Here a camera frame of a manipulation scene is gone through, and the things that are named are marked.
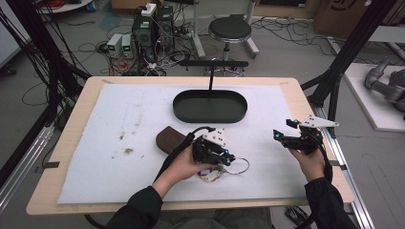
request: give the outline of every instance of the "black sleeve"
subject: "black sleeve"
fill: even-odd
[[[156,190],[149,186],[135,193],[110,219],[106,229],[151,228],[158,221],[163,204]]]
[[[356,228],[343,208],[339,191],[324,177],[309,182],[305,188],[318,228]]]

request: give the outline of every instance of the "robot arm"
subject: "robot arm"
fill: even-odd
[[[402,100],[405,91],[400,85],[405,83],[405,75],[403,71],[394,72],[390,78],[390,84],[384,84],[378,81],[378,79],[384,74],[385,68],[390,64],[388,59],[381,61],[375,68],[371,69],[366,76],[364,81],[364,86],[367,89],[376,91],[380,94],[383,94],[384,97],[393,103],[400,102]]]

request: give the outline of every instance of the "gray floor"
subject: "gray floor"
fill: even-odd
[[[73,51],[79,49],[90,49],[92,45],[81,46],[85,43],[96,44],[107,40],[115,32],[128,32],[132,21],[131,14],[112,13],[108,7],[104,7],[94,13],[85,10],[75,10],[67,13],[60,13],[58,18],[68,23],[82,23],[94,21],[93,24],[81,26],[68,26],[61,24],[61,30]],[[212,18],[201,20],[201,28],[209,23]],[[313,37],[311,22],[306,21],[308,27],[295,26],[298,33],[306,32],[308,37]],[[315,43],[322,47],[323,54],[318,46],[302,46],[285,41],[279,36],[289,39],[286,28],[279,30],[270,27],[273,31],[265,29],[253,29],[252,38],[260,50],[260,54],[251,58],[249,50],[244,45],[232,44],[230,56],[237,60],[249,62],[245,69],[245,76],[272,76],[272,77],[294,77],[300,83],[304,83],[315,76],[323,73],[333,61],[333,55],[329,44],[323,40],[316,39]],[[293,34],[295,40],[303,39],[305,36]],[[221,56],[224,44],[213,40],[208,36],[202,37],[202,44],[207,57]],[[92,75],[106,75],[107,63],[101,55],[88,52],[75,52],[79,60],[83,60],[83,66]],[[389,56],[393,62],[397,57],[386,50],[382,44],[370,43],[359,55],[361,59],[357,62],[378,61]],[[17,147],[26,132],[44,109],[44,105],[29,106],[22,102],[24,93],[32,86],[40,83],[35,77],[33,68],[24,54],[20,53],[11,61],[17,69],[16,75],[6,75],[1,72],[1,142],[0,166],[3,166],[7,158]],[[168,75],[203,75],[203,69],[190,68],[187,72],[183,67],[173,67],[167,70]],[[44,87],[36,87],[29,91],[24,101],[30,104],[45,102]],[[356,101],[351,89],[345,80],[342,80],[339,95],[336,120],[340,127],[336,129],[340,147],[342,148],[352,175],[366,203],[366,206],[373,219],[375,228],[403,228],[405,218],[405,181],[401,176],[405,174],[402,165],[405,161],[404,133],[375,131]],[[39,166],[42,157],[52,147],[51,142],[42,156],[32,168],[32,171],[25,178],[18,191],[8,204],[5,211],[0,215],[0,228],[93,228],[81,215],[68,215],[57,217],[32,217],[27,215],[25,209],[32,192],[40,179],[40,174],[34,172]],[[94,215],[95,219],[105,223],[111,214]],[[292,228],[293,223],[284,216],[284,208],[273,208],[273,222],[276,228]]]

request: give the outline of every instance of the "table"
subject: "table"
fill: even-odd
[[[64,204],[58,205],[57,199],[62,190],[70,160],[81,138],[87,120],[96,104],[99,92],[104,84],[195,84],[208,85],[209,77],[91,77],[80,95],[71,117],[58,141],[50,161],[60,161],[58,168],[46,169],[28,204],[30,215],[84,214],[115,212],[123,203],[109,204]],[[291,115],[303,120],[313,114],[300,85],[294,78],[272,77],[216,77],[216,85],[279,85],[288,103]],[[328,144],[327,151],[331,160],[335,159]],[[340,170],[333,167],[333,185],[339,190],[344,202],[352,202],[353,194],[348,182]],[[306,205],[304,199],[253,199],[221,200],[198,202],[166,202],[162,210],[237,208],[258,206]]]

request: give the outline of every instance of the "black oval tray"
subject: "black oval tray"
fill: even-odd
[[[188,90],[175,97],[173,110],[188,123],[235,123],[245,117],[247,102],[233,91]]]

